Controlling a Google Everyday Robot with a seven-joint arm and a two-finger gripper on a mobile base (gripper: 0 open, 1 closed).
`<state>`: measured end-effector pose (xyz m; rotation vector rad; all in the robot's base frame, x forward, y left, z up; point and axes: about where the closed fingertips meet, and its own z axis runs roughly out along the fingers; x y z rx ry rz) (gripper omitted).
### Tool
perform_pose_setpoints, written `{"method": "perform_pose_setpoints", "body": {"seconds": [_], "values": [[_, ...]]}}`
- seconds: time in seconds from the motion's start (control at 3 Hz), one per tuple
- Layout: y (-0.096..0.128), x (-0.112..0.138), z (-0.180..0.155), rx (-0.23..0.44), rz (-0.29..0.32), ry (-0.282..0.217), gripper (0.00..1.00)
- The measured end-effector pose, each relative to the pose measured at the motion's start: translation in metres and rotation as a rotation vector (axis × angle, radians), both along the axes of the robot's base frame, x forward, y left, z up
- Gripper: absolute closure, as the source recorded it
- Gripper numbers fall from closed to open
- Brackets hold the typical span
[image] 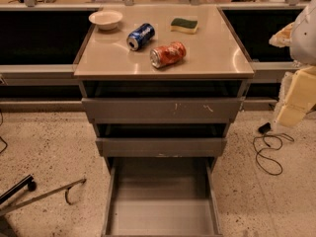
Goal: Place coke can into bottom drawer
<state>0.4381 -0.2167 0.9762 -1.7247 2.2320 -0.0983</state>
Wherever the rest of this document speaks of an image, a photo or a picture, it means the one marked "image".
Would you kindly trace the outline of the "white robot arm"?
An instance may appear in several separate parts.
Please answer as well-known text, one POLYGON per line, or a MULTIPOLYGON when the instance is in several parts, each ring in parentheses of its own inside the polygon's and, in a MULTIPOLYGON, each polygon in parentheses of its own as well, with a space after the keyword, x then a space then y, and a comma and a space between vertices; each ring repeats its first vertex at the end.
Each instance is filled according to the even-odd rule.
POLYGON ((293 127, 316 105, 316 0, 311 0, 293 23, 274 34, 269 44, 288 46, 291 58, 305 65, 292 75, 276 118, 278 124, 293 127))

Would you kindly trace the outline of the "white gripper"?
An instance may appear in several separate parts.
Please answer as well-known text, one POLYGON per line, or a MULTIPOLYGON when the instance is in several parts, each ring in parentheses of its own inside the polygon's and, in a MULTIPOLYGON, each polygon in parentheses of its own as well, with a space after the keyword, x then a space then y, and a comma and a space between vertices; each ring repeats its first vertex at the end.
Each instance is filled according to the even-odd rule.
MULTIPOLYGON (((293 23, 275 33, 269 44, 286 47, 291 44, 293 23)), ((309 66, 294 74, 285 72, 280 83, 278 101, 274 108, 273 122, 285 127, 300 123, 316 105, 316 67, 309 66)))

